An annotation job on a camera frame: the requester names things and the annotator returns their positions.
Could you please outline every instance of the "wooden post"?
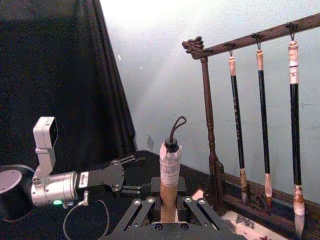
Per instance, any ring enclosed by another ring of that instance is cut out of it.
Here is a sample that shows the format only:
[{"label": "wooden post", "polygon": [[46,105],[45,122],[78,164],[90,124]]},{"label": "wooden post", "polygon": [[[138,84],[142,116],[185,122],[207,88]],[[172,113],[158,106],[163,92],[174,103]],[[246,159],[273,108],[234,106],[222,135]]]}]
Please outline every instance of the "wooden post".
[{"label": "wooden post", "polygon": [[[186,49],[188,54],[200,54],[203,51],[204,45],[202,38],[200,36],[195,39],[190,39],[184,41],[182,46]],[[209,80],[209,70],[208,70],[208,58],[201,58],[202,66],[202,78],[203,78],[203,92],[204,92],[204,104],[205,104],[205,116],[206,125],[208,129],[208,140],[209,140],[209,170],[210,170],[210,186],[207,187],[204,197],[207,201],[217,210],[222,210],[224,208],[224,192],[223,192],[223,174],[224,166],[219,161],[216,154],[216,143],[215,143],[215,133],[214,133],[214,114],[211,99],[211,89]]]}]

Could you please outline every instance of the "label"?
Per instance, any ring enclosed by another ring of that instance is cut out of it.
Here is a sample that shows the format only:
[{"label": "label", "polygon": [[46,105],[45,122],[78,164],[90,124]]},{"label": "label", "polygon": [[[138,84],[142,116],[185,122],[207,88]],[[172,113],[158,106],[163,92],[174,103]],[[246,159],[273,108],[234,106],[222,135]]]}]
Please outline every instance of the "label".
[{"label": "label", "polygon": [[79,188],[85,188],[88,186],[89,172],[84,171],[80,174]]},{"label": "label", "polygon": [[297,84],[298,83],[298,67],[291,66],[289,70],[290,75],[290,84]]}]

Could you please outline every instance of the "black cloth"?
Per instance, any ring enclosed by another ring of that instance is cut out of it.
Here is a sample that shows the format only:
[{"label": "black cloth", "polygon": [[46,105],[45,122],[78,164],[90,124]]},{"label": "black cloth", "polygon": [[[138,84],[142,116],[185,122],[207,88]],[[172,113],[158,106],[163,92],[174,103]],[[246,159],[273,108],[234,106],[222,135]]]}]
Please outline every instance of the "black cloth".
[{"label": "black cloth", "polygon": [[[131,186],[148,184],[152,177],[160,176],[159,155],[149,151],[134,153],[145,160],[125,167],[125,184]],[[198,189],[204,189],[208,175],[184,165],[180,167],[180,176],[184,177],[188,195],[192,196]],[[150,186],[144,187],[141,199],[150,196]],[[110,192],[94,196],[103,200],[109,210],[112,233],[120,219],[132,203],[134,197],[116,198]],[[63,221],[69,209],[62,206],[34,208],[29,215],[16,222],[0,221],[0,239],[10,240],[64,240]],[[105,230],[107,218],[103,206],[93,203],[88,207],[79,207],[71,213],[66,229],[71,239],[96,240]]]},{"label": "black cloth", "polygon": [[38,166],[41,116],[57,121],[53,173],[136,150],[99,1],[2,0],[0,23],[0,165]]}]

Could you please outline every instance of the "metal bracket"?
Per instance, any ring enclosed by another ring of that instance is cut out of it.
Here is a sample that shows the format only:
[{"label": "metal bracket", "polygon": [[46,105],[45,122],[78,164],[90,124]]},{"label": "metal bracket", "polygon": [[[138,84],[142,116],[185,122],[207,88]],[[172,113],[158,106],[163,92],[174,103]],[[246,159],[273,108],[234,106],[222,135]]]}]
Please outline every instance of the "metal bracket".
[{"label": "metal bracket", "polygon": [[152,223],[155,200],[154,197],[148,197],[145,201],[134,199],[112,234],[101,239],[245,240],[244,236],[232,233],[203,198],[197,201],[189,196],[183,198],[185,206],[192,213],[192,219],[189,217],[187,222]]}]

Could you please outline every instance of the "wooden cylinder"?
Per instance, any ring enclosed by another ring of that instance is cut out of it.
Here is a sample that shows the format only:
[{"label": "wooden cylinder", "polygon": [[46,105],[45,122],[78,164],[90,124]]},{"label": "wooden cylinder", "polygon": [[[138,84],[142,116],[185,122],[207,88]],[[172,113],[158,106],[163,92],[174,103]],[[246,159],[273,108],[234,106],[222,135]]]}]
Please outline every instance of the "wooden cylinder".
[{"label": "wooden cylinder", "polygon": [[162,199],[161,222],[174,223],[176,221],[176,201],[178,194],[178,184],[165,186],[161,182],[160,195]]}]

